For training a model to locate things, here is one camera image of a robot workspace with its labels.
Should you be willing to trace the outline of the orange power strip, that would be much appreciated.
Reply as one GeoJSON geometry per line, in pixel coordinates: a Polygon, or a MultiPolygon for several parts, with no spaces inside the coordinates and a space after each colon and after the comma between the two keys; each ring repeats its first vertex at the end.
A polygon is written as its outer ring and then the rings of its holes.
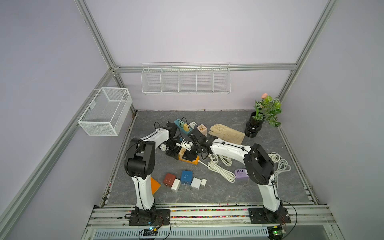
{"type": "Polygon", "coordinates": [[[197,165],[199,163],[199,159],[200,157],[197,156],[196,159],[194,161],[190,161],[190,160],[185,160],[183,159],[183,155],[180,155],[178,156],[179,160],[182,161],[182,162],[185,162],[185,163],[189,163],[189,164],[193,164],[193,165],[197,165]]]}

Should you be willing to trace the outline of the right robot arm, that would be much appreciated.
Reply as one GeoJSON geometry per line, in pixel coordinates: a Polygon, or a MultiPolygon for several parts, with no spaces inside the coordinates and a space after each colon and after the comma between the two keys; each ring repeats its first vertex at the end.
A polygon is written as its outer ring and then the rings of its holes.
{"type": "Polygon", "coordinates": [[[188,134],[189,141],[180,140],[187,154],[221,155],[245,165],[249,178],[258,185],[263,199],[263,211],[266,217],[280,218],[284,205],[278,197],[274,162],[259,144],[238,145],[217,137],[206,137],[194,129],[188,134]]]}

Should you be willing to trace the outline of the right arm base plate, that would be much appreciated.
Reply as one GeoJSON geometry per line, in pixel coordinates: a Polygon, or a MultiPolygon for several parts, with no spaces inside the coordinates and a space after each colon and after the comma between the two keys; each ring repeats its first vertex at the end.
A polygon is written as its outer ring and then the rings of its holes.
{"type": "Polygon", "coordinates": [[[289,224],[291,217],[286,208],[279,208],[277,211],[272,212],[266,208],[249,208],[249,217],[251,224],[289,224]]]}

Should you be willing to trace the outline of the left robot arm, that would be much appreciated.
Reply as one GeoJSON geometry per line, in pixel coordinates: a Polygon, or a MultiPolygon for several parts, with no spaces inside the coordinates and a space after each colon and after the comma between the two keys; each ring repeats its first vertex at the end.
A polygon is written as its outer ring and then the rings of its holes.
{"type": "Polygon", "coordinates": [[[149,212],[155,204],[151,174],[155,168],[156,149],[160,148],[167,156],[178,159],[181,147],[177,145],[177,129],[176,124],[167,123],[146,137],[130,141],[125,153],[124,168],[134,181],[137,194],[136,207],[140,210],[149,212]]]}

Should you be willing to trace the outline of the small white plug adapter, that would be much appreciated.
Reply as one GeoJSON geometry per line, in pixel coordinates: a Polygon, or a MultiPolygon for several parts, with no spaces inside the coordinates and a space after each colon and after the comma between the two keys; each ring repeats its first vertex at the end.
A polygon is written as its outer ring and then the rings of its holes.
{"type": "Polygon", "coordinates": [[[202,179],[202,181],[201,181],[201,186],[206,186],[206,184],[207,184],[207,180],[206,179],[202,179]]]}

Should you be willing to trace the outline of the beige cube socket adapter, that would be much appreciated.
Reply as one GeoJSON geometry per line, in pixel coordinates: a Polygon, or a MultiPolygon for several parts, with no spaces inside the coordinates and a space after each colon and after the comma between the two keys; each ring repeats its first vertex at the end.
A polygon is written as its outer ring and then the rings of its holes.
{"type": "Polygon", "coordinates": [[[181,150],[180,150],[180,152],[179,152],[179,155],[182,156],[182,155],[186,152],[186,150],[187,150],[187,149],[185,149],[185,148],[181,148],[181,150]]]}

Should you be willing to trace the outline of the blue cube socket adapter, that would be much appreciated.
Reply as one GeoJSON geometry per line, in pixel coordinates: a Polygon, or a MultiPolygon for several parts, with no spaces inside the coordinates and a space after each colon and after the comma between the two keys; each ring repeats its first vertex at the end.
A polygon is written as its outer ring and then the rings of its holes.
{"type": "Polygon", "coordinates": [[[181,174],[181,183],[185,185],[190,185],[193,181],[193,172],[192,171],[182,171],[181,174]]]}

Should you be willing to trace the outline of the purple power strip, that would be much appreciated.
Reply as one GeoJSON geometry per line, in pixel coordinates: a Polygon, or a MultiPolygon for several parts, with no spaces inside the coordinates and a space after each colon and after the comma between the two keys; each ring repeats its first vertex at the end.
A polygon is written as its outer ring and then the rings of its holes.
{"type": "Polygon", "coordinates": [[[235,176],[237,180],[245,180],[249,178],[249,175],[246,169],[235,170],[235,176]]]}

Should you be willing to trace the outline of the white usb charger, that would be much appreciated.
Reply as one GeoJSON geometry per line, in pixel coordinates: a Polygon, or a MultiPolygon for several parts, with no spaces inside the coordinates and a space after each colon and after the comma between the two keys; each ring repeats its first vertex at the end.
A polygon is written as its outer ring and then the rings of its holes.
{"type": "Polygon", "coordinates": [[[171,190],[173,192],[178,192],[179,191],[179,188],[181,186],[181,181],[179,179],[175,179],[172,186],[171,186],[171,190]]]}
{"type": "Polygon", "coordinates": [[[194,189],[199,189],[202,184],[202,180],[198,178],[193,178],[191,182],[191,187],[194,189]]]}

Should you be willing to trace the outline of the teal power strip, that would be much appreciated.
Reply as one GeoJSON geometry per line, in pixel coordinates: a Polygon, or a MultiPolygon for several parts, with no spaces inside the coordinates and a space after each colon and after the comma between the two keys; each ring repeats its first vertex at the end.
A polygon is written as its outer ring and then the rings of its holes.
{"type": "Polygon", "coordinates": [[[186,122],[184,122],[184,121],[182,121],[182,120],[180,120],[180,119],[176,119],[176,120],[174,121],[174,123],[175,123],[176,126],[180,129],[181,133],[184,133],[185,135],[188,135],[188,134],[193,130],[192,128],[190,128],[190,132],[189,132],[189,133],[186,133],[186,132],[184,131],[184,129],[183,129],[183,125],[184,125],[186,122]]]}

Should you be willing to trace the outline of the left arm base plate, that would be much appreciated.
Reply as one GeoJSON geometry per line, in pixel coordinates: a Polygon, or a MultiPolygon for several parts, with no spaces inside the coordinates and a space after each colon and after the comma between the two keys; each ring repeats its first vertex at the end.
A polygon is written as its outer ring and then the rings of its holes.
{"type": "Polygon", "coordinates": [[[170,224],[171,211],[160,209],[160,210],[149,210],[144,211],[135,208],[129,217],[129,226],[168,226],[170,224]]]}

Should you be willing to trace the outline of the red cube socket adapter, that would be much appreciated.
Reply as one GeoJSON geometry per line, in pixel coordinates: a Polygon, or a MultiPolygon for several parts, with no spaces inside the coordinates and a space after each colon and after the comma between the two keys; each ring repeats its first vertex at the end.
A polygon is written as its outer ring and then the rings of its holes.
{"type": "Polygon", "coordinates": [[[172,187],[174,181],[176,179],[176,176],[170,173],[167,173],[164,177],[163,183],[167,187],[172,187]]]}

